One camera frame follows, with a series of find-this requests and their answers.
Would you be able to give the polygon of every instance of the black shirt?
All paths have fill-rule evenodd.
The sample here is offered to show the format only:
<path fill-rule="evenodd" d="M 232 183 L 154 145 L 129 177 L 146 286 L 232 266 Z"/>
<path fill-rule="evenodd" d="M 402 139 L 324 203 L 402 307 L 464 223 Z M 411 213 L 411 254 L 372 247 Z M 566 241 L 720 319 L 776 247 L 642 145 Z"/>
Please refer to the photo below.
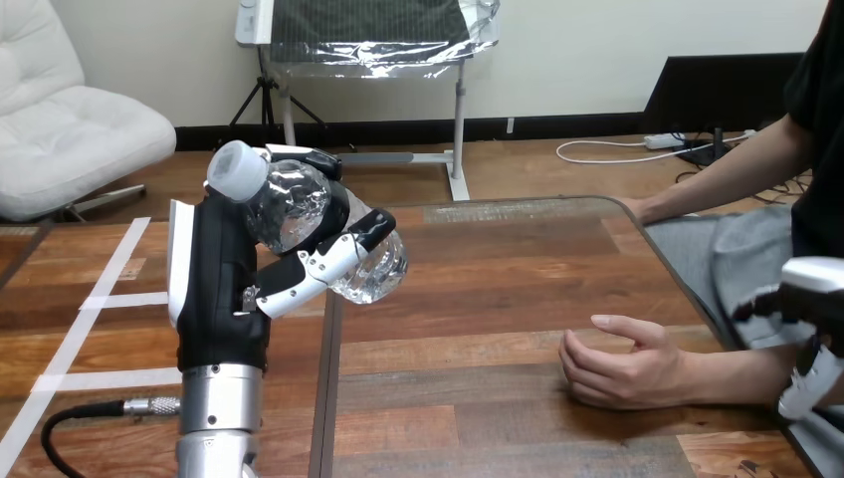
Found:
<path fill-rule="evenodd" d="M 791 210 L 794 255 L 844 257 L 844 0 L 830 0 L 785 106 L 813 136 L 812 183 Z"/>

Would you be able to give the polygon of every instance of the clear plastic bottle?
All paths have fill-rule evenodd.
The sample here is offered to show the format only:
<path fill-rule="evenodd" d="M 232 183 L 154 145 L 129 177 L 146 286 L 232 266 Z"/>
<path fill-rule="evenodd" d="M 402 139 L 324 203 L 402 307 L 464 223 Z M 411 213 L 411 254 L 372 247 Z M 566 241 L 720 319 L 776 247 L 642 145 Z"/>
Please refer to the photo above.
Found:
<path fill-rule="evenodd" d="M 317 169 L 296 160 L 269 163 L 242 141 L 231 141 L 217 151 L 208 166 L 208 184 L 246 204 L 247 227 L 276 255 L 307 239 L 319 227 L 331 201 L 328 179 Z M 344 229 L 372 210 L 351 191 L 347 194 Z M 371 304 L 398 287 L 406 273 L 407 255 L 393 231 L 330 287 L 356 304 Z"/>

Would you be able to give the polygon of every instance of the robotic hand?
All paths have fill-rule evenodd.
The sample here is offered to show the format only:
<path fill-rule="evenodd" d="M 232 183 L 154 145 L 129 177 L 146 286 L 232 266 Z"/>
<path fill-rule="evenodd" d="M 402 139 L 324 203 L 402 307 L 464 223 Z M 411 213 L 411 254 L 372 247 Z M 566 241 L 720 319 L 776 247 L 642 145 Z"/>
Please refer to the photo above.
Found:
<path fill-rule="evenodd" d="M 307 163 L 343 188 L 333 156 L 294 146 L 257 152 Z M 355 267 L 395 229 L 395 219 L 375 209 L 342 231 L 344 222 L 327 214 L 312 237 L 258 271 L 242 206 L 209 192 L 197 206 L 173 201 L 170 209 L 168 309 L 182 372 L 178 476 L 254 477 L 271 319 Z"/>
<path fill-rule="evenodd" d="M 735 321 L 782 312 L 785 323 L 808 322 L 815 334 L 800 350 L 791 383 L 776 412 L 799 420 L 829 392 L 844 372 L 844 260 L 794 258 L 782 267 L 778 287 L 756 291 L 733 313 Z"/>

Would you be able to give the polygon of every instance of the wooden table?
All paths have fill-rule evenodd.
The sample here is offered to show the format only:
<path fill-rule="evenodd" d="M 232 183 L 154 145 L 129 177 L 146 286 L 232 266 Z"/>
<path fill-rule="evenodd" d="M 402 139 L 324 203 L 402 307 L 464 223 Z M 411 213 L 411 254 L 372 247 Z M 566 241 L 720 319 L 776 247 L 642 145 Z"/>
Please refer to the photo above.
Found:
<path fill-rule="evenodd" d="M 629 351 L 591 327 L 595 313 L 660 323 L 686 350 L 720 349 L 617 203 L 393 212 L 411 263 L 395 293 L 365 307 L 320 297 L 273 324 L 264 476 L 808 475 L 760 409 L 616 412 L 566 397 L 556 353 L 563 330 Z M 161 294 L 166 236 L 165 223 L 143 220 L 56 227 L 0 290 L 0 460 L 12 476 L 57 475 L 38 432 L 59 409 L 179 393 L 177 336 Z M 266 250 L 259 257 L 273 260 Z M 175 471 L 175 419 L 80 421 L 54 437 L 88 476 Z"/>

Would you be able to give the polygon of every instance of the gray pants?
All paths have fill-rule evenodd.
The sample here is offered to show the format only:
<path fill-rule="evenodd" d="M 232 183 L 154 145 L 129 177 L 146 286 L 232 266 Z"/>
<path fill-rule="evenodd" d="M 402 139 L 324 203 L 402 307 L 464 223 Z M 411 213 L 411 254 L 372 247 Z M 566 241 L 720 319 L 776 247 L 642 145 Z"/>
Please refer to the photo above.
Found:
<path fill-rule="evenodd" d="M 778 284 L 791 258 L 791 215 L 766 207 L 741 215 L 683 217 L 649 226 L 648 234 L 712 316 L 720 339 L 736 331 L 746 347 L 759 349 L 808 338 L 806 324 L 783 325 L 779 317 L 730 324 L 736 305 L 757 288 Z M 842 407 L 832 407 L 839 411 Z M 811 413 L 789 430 L 824 477 L 844 476 L 844 433 Z"/>

